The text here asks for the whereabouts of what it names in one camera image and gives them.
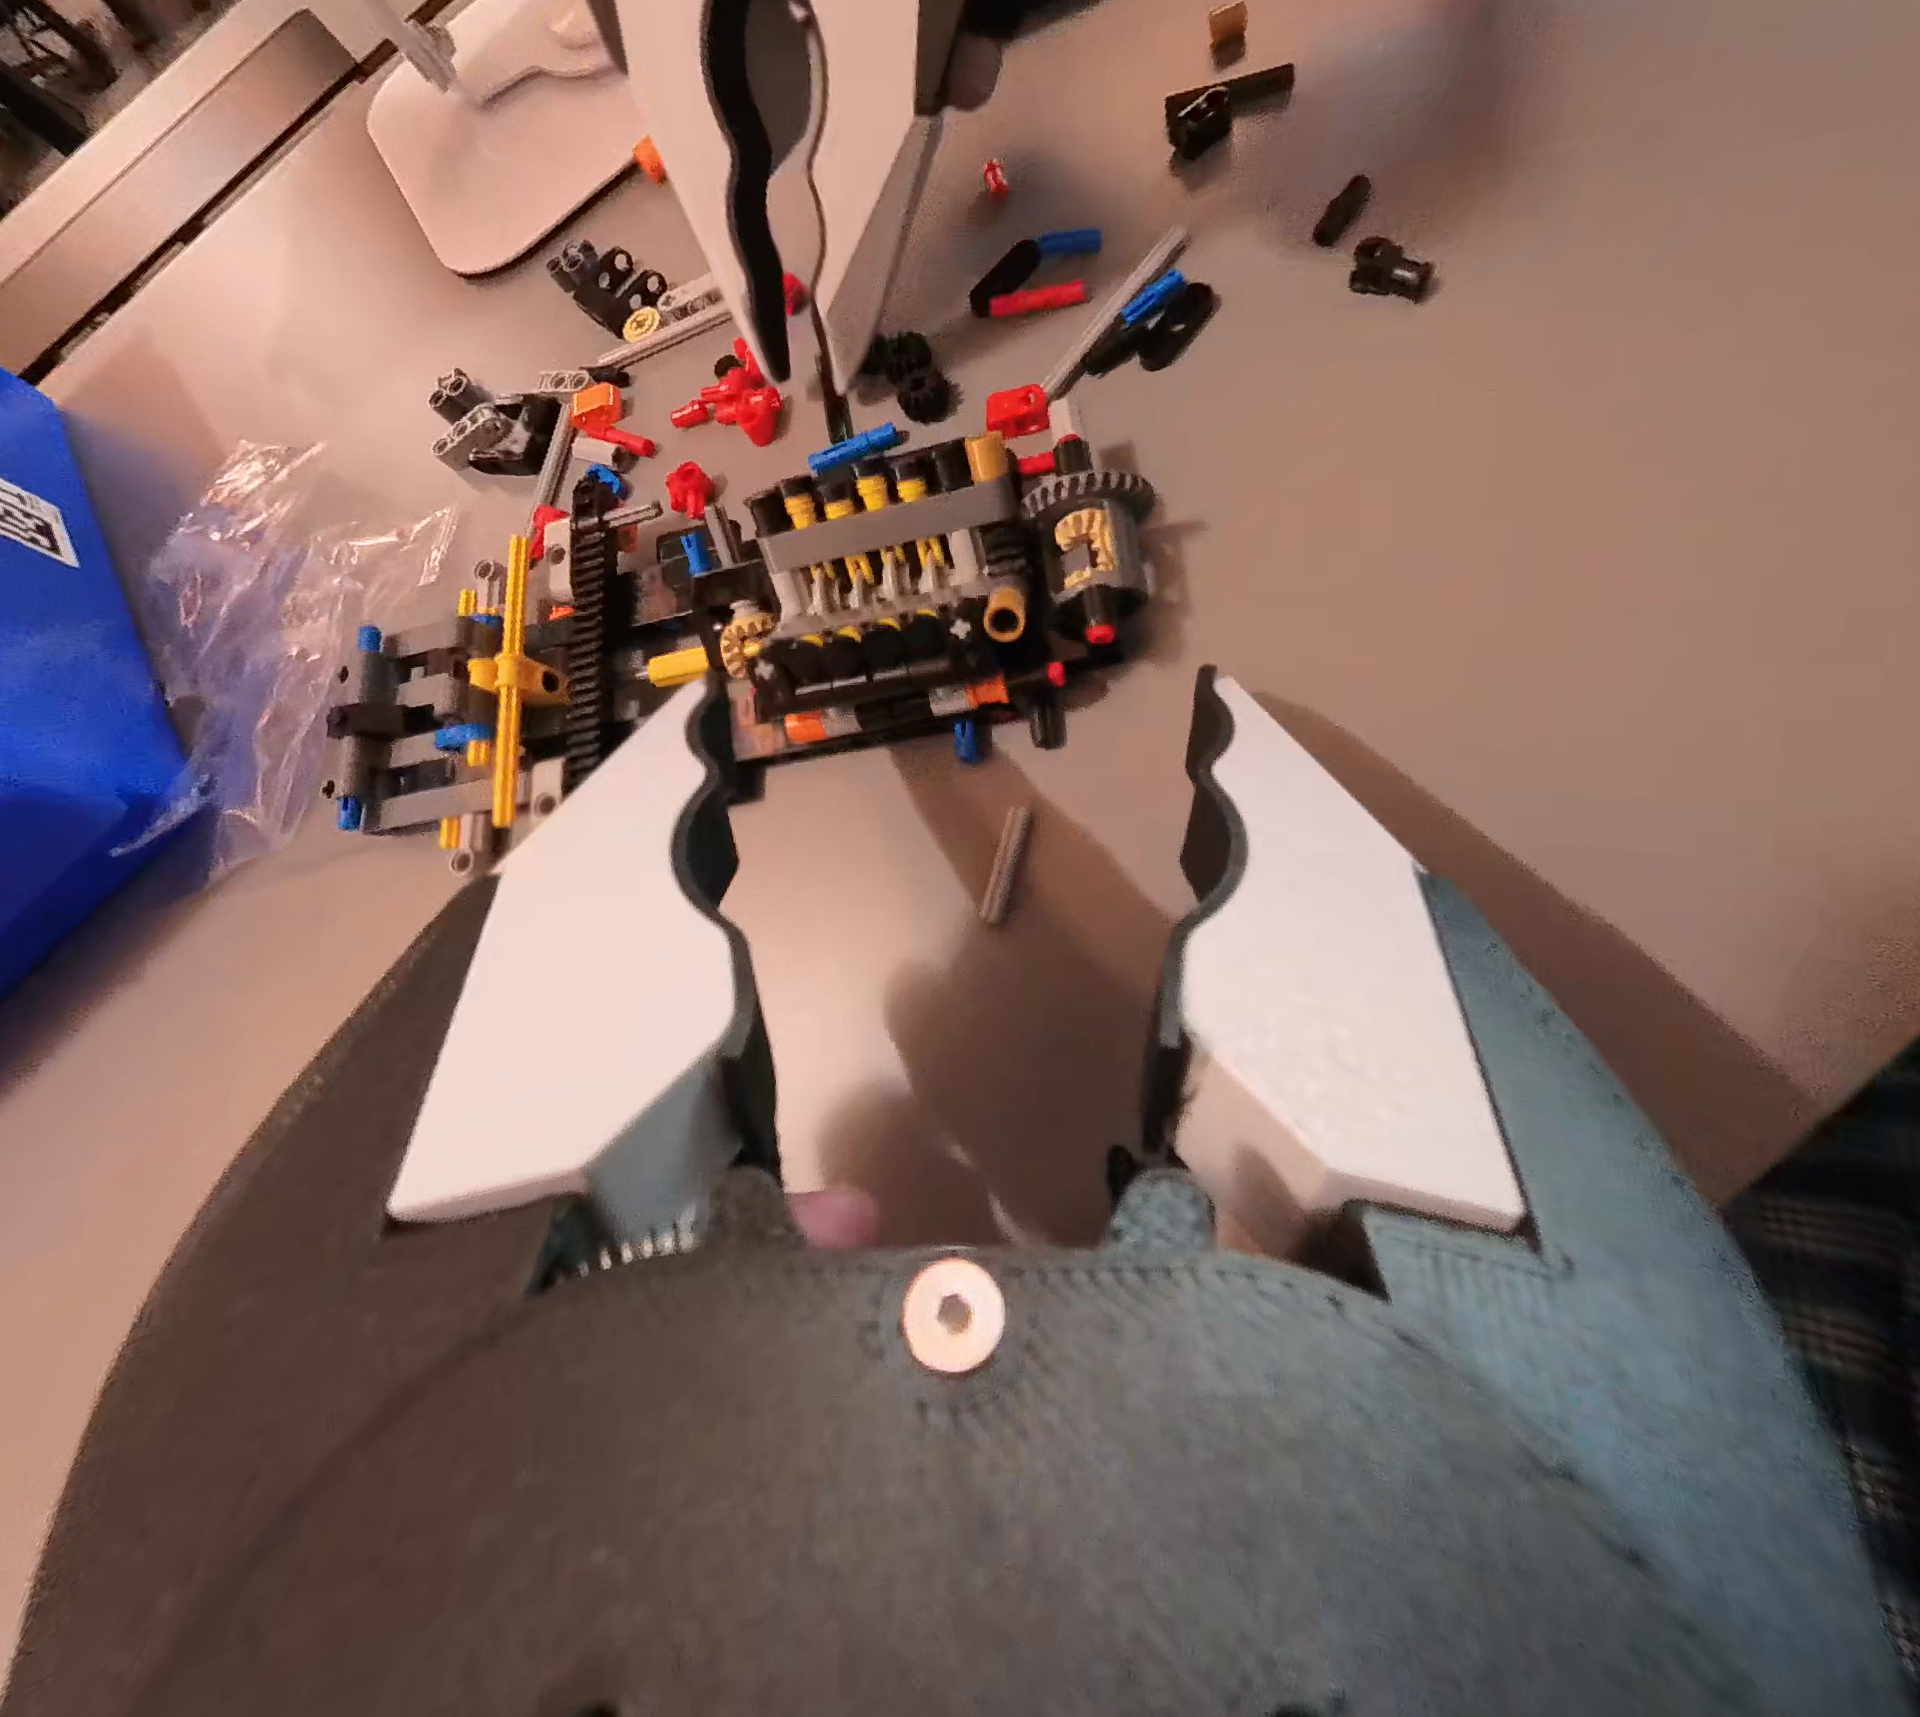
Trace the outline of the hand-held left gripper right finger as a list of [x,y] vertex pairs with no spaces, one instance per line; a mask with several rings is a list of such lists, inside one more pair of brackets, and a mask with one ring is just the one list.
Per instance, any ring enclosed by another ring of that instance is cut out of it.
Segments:
[[1519,1225],[1524,1188],[1427,873],[1237,678],[1198,671],[1144,1154],[1235,1225],[1356,1205]]

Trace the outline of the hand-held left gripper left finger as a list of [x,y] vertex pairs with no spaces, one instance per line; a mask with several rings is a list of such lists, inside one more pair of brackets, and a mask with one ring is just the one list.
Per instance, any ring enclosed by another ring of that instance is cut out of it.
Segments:
[[671,696],[516,844],[388,1197],[453,1225],[565,1197],[616,1242],[699,1221],[732,1168],[782,1181],[738,870],[722,685]]

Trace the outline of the lego car chassis assembly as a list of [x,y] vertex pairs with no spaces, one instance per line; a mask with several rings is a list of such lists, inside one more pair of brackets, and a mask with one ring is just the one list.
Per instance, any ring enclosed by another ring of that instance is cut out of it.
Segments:
[[992,429],[897,445],[743,518],[668,523],[577,484],[448,617],[358,629],[327,715],[343,834],[433,834],[482,873],[700,678],[731,705],[732,801],[777,766],[945,735],[964,763],[1008,725],[1057,749],[1070,688],[1126,656],[1155,593],[1159,490],[1076,432],[1031,456]]

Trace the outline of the black angled lego beam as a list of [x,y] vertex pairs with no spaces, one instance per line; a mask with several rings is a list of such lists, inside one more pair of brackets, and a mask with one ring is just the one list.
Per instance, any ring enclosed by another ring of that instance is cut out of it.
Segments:
[[1179,164],[1192,164],[1237,127],[1237,119],[1283,106],[1295,90],[1296,65],[1239,71],[1164,96],[1164,136]]

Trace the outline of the black lego connector block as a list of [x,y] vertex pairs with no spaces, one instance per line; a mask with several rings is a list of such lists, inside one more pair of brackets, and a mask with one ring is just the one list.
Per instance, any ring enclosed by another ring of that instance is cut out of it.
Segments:
[[661,269],[627,248],[602,249],[584,236],[565,240],[545,267],[574,306],[618,339],[629,339],[630,318],[659,307],[671,287]]

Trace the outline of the light grey lego beam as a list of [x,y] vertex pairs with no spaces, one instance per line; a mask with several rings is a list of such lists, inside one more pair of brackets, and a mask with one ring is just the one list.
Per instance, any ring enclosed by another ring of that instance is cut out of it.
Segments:
[[707,273],[636,303],[622,323],[620,348],[629,353],[672,348],[677,341],[699,335],[731,318],[728,299],[718,282]]

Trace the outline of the short dark grey lego axle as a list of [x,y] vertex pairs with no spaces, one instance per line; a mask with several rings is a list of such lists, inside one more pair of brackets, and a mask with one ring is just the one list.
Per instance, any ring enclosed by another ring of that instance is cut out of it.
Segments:
[[1037,813],[1028,803],[1013,806],[1003,821],[988,879],[978,903],[978,919],[988,929],[1003,926],[1013,910],[1034,827]]

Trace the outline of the long light grey lego axle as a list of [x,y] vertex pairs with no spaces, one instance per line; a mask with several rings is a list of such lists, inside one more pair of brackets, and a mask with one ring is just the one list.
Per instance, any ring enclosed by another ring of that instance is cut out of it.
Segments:
[[1103,296],[1092,318],[1089,318],[1079,334],[1068,341],[1065,353],[1054,362],[1041,382],[1050,402],[1065,396],[1068,385],[1081,377],[1089,365],[1095,345],[1116,325],[1126,325],[1121,321],[1125,302],[1132,298],[1144,283],[1168,267],[1179,265],[1181,251],[1186,248],[1188,237],[1190,229],[1186,223],[1179,221],[1171,225],[1153,244],[1148,254],[1125,278],[1121,278],[1110,291]]

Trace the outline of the pile of red lego connectors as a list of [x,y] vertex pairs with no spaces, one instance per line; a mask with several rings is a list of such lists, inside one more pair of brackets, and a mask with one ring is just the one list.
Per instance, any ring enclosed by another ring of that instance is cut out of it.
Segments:
[[678,429],[705,423],[732,425],[756,447],[768,447],[782,432],[787,397],[775,384],[746,337],[732,339],[732,352],[717,359],[715,377],[699,394],[671,412]]

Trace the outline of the grey and black lego connectors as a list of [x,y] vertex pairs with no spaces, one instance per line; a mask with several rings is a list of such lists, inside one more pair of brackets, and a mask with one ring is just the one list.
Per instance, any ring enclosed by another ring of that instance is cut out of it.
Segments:
[[555,392],[496,396],[462,368],[437,377],[428,408],[443,417],[433,456],[455,471],[532,477],[549,459],[565,399]]

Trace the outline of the white monitor stand base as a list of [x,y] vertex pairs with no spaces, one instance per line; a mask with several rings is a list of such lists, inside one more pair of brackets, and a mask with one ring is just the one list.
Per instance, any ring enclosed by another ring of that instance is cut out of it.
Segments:
[[439,264],[471,278],[636,169],[644,123],[588,0],[471,0],[445,36],[453,86],[396,64],[366,129]]

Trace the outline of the clear plastic bag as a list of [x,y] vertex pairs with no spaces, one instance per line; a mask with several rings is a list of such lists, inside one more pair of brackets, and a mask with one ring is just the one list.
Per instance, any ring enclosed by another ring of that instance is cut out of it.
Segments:
[[358,631],[414,611],[461,521],[459,504],[354,485],[325,441],[247,440],[161,539],[142,622],[185,749],[166,817],[196,884],[275,857],[320,808]]

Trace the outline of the blue plastic storage bin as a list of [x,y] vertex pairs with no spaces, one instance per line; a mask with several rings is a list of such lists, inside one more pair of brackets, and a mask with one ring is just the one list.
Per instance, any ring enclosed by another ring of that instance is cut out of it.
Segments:
[[3,373],[3,993],[180,834],[193,774],[65,412]]

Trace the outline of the person's plaid trousers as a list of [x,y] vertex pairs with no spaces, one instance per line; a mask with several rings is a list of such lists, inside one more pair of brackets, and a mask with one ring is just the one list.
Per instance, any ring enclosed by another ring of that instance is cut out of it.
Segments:
[[1833,1430],[1918,1708],[1918,1044],[1724,1209]]

